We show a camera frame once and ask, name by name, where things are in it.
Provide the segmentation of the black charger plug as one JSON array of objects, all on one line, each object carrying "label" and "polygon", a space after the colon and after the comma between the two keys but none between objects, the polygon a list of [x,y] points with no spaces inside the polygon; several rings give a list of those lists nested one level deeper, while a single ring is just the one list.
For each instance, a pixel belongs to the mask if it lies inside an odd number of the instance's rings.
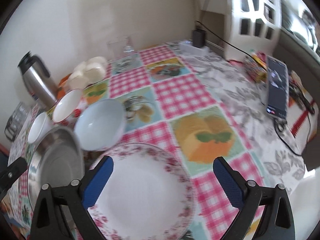
[{"label": "black charger plug", "polygon": [[196,48],[202,48],[206,44],[206,31],[196,28],[192,31],[192,44]]}]

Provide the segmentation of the colourful candy tube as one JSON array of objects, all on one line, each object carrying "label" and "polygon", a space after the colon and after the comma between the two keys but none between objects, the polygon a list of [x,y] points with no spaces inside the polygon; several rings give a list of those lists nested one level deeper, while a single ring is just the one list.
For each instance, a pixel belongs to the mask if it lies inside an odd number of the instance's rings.
[{"label": "colourful candy tube", "polygon": [[267,66],[256,54],[246,56],[244,59],[244,67],[247,74],[256,83],[265,82],[267,79]]}]

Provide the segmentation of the white red striped cloth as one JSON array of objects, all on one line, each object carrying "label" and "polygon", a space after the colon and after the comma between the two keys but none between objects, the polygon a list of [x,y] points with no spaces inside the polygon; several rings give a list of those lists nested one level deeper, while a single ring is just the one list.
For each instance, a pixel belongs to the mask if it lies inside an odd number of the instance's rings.
[{"label": "white red striped cloth", "polygon": [[317,135],[319,109],[311,94],[304,88],[301,78],[293,70],[289,71],[289,82],[298,87],[298,91],[302,92],[315,111],[311,114],[300,99],[289,97],[287,125],[295,140],[294,151],[302,155],[308,142],[315,139]]}]

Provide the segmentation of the light blue bowl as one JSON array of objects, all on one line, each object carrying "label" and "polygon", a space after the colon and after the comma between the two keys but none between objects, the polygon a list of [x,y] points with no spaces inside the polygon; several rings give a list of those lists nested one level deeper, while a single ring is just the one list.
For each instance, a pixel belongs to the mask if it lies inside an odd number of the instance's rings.
[{"label": "light blue bowl", "polygon": [[74,126],[80,147],[103,151],[117,144],[125,132],[126,112],[116,99],[104,99],[87,107]]}]

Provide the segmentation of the small white square bowl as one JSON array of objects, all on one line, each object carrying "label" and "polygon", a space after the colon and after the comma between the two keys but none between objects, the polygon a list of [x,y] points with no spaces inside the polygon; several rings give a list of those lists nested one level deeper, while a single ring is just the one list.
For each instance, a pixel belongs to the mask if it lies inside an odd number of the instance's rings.
[{"label": "small white square bowl", "polygon": [[39,143],[44,135],[53,128],[53,126],[54,124],[46,112],[39,114],[30,128],[27,142],[29,144]]}]

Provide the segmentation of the orange snack packet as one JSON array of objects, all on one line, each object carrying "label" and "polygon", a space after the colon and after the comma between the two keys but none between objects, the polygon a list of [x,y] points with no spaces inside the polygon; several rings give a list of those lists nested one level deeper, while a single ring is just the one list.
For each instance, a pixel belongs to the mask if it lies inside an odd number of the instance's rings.
[{"label": "orange snack packet", "polygon": [[60,100],[61,98],[63,98],[70,91],[70,88],[67,85],[67,81],[68,81],[68,78],[70,77],[70,75],[71,74],[68,74],[60,80],[60,82],[57,86],[58,87],[57,100]]}]

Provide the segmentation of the large stainless steel pan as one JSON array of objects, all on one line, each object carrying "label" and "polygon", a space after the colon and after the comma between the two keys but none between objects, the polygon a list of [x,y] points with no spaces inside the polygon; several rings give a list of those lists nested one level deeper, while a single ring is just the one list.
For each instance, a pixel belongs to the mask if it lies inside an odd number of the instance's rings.
[{"label": "large stainless steel pan", "polygon": [[43,184],[67,186],[84,174],[84,155],[76,135],[65,126],[52,128],[36,145],[29,164],[27,189],[31,209],[35,209]]}]

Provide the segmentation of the bag of white buns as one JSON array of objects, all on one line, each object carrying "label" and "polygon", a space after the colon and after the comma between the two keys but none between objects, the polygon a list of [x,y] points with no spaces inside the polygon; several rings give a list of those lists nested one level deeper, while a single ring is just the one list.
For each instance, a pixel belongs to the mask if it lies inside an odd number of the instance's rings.
[{"label": "bag of white buns", "polygon": [[77,65],[67,80],[70,90],[85,89],[102,81],[107,74],[107,60],[102,56],[93,57]]}]

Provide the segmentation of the clear glass mug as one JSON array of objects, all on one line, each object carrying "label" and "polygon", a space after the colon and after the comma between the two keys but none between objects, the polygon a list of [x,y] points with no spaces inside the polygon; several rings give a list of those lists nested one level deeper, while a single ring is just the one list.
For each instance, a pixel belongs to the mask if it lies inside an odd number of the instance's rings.
[{"label": "clear glass mug", "polygon": [[133,63],[136,51],[130,35],[119,36],[108,41],[107,48],[110,59],[117,65],[127,66]]}]

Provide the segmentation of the checkered picture tablecloth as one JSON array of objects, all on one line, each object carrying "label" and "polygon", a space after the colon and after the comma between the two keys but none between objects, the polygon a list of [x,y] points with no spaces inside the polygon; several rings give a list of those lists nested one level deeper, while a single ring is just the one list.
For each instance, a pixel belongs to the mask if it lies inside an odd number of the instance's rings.
[{"label": "checkered picture tablecloth", "polygon": [[[213,174],[216,157],[224,157],[246,179],[261,186],[282,183],[287,192],[304,177],[305,164],[294,151],[288,125],[276,132],[261,103],[263,96],[244,68],[214,53],[184,54],[176,43],[137,52],[127,70],[107,63],[105,78],[88,86],[83,97],[85,108],[104,99],[123,104],[125,132],[113,147],[131,142],[155,145],[173,154],[188,171],[195,209],[183,236],[218,239],[236,215]],[[39,107],[31,110],[11,147],[10,160],[25,157],[29,166],[36,146],[27,137],[39,112]],[[14,217],[29,229],[33,210],[27,179],[28,169],[9,197]]]}]

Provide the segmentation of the smartphone with dark screen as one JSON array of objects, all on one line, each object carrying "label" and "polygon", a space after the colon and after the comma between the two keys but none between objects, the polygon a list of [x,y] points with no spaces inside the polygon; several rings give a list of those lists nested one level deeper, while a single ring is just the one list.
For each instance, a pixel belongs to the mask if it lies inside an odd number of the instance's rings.
[{"label": "smartphone with dark screen", "polygon": [[286,121],[289,103],[289,75],[285,63],[267,56],[266,112],[273,118]]}]

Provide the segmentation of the stainless steel thermos jug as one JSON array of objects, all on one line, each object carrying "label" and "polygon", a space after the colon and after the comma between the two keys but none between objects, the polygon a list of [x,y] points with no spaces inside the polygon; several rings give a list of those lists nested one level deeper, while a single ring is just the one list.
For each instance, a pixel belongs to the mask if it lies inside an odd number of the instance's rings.
[{"label": "stainless steel thermos jug", "polygon": [[47,111],[54,107],[58,101],[58,87],[41,58],[29,51],[20,60],[18,68],[30,96]]}]

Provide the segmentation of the floral rimmed white plate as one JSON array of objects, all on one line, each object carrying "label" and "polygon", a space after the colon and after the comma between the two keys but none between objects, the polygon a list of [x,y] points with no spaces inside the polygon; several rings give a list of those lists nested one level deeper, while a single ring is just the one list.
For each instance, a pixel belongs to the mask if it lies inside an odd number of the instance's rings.
[{"label": "floral rimmed white plate", "polygon": [[188,171],[155,145],[119,144],[102,156],[113,172],[89,214],[106,239],[181,239],[194,216]]}]

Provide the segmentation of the white wooden shelf unit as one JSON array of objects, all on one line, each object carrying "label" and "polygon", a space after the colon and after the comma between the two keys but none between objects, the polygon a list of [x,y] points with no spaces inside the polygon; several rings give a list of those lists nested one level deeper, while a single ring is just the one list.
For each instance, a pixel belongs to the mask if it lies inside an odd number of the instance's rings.
[{"label": "white wooden shelf unit", "polygon": [[207,12],[224,19],[226,60],[242,61],[246,54],[272,55],[281,31],[280,0],[197,0]]}]

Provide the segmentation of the strawberry pattern white bowl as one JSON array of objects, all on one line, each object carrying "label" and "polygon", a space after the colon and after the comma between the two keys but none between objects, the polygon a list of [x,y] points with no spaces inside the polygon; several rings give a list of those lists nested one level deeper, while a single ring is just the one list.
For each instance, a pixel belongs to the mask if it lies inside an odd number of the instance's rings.
[{"label": "strawberry pattern white bowl", "polygon": [[82,90],[71,90],[57,103],[53,111],[53,123],[73,126],[85,107]]}]

